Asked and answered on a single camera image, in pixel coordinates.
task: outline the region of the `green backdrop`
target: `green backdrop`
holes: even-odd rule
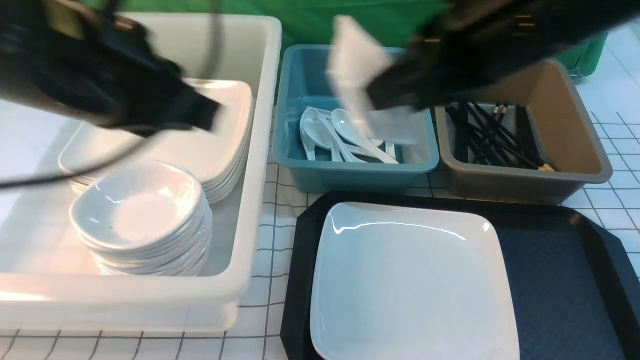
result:
[[[413,31],[440,13],[444,0],[218,0],[221,12],[273,16],[282,22],[282,49],[294,44],[329,44],[336,15],[350,15],[385,46],[403,47]],[[103,0],[84,0],[94,7]],[[134,12],[208,12],[211,0],[128,0]],[[598,65],[606,35],[560,54],[574,76],[589,76]]]

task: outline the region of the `white square plate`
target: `white square plate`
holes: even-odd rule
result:
[[[201,183],[224,179],[250,134],[253,120],[251,88],[240,81],[186,81],[194,84],[202,95],[223,105],[214,119],[213,128],[209,132],[199,129],[165,131],[137,157],[185,168]],[[83,123],[60,154],[58,165],[65,172],[75,172],[102,162],[139,140],[125,131]]]
[[[311,338],[327,360],[519,360],[495,229],[468,213],[336,205],[318,248]]]

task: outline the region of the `tan plastic bin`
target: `tan plastic bin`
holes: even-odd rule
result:
[[[456,128],[444,108],[436,108],[440,157],[451,168],[451,193],[560,204],[585,184],[605,183],[613,175],[587,110],[560,63],[547,60],[520,71],[478,94],[476,101],[528,107],[540,153],[557,172],[456,160]]]

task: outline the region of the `cable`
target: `cable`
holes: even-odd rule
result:
[[[122,0],[107,0],[106,5],[102,11],[103,16],[113,18],[115,16],[115,12],[118,10],[120,5],[122,4]],[[218,8],[218,1],[211,0],[211,44],[209,46],[209,53],[207,54],[206,63],[202,73],[200,75],[201,79],[209,79],[212,78],[216,68],[218,67],[218,62],[220,60],[220,49],[222,47],[222,26],[220,24],[220,20],[218,19],[218,15],[220,14],[220,9]],[[99,163],[98,165],[92,165],[86,167],[80,171],[75,172],[75,174],[65,174],[65,175],[46,175],[40,177],[27,177],[22,179],[7,179],[0,180],[0,190],[6,190],[9,188],[18,188],[18,187],[28,187],[28,186],[38,186],[43,184],[52,184],[58,183],[61,181],[68,181],[75,179],[77,177],[86,176],[88,174],[92,174],[94,172],[98,172],[100,170],[104,170],[105,168],[110,167],[116,163],[121,162],[124,159],[127,159],[136,153],[140,152],[145,147],[149,146],[153,140],[154,136],[151,136],[147,139],[142,139],[137,141],[130,147],[121,151],[117,155],[112,158]]]
[[[103,161],[98,165],[93,165],[90,167],[86,167],[75,174],[67,174],[67,175],[46,175],[40,177],[26,177],[22,179],[13,179],[13,180],[1,180],[0,181],[0,190],[10,189],[10,188],[19,188],[19,187],[27,187],[27,186],[37,186],[43,184],[52,184],[58,183],[60,181],[75,179],[76,177],[85,176],[105,168],[110,167],[111,165],[118,163],[145,148],[150,143],[152,143],[153,136],[151,138],[142,139],[137,141],[130,147],[126,148],[124,151],[121,151],[116,156],[113,156],[111,159]]]
[[[200,79],[212,79],[220,61],[220,53],[223,46],[222,25],[218,15],[220,14],[220,3],[218,0],[211,0],[211,43],[209,53],[205,59],[205,65],[200,72]]]

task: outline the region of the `robotic arm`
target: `robotic arm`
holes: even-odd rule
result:
[[[367,92],[378,110],[465,97],[640,15],[640,0],[449,0]]]
[[[153,53],[147,30],[71,0],[0,1],[0,98],[148,137],[207,131],[219,104]]]

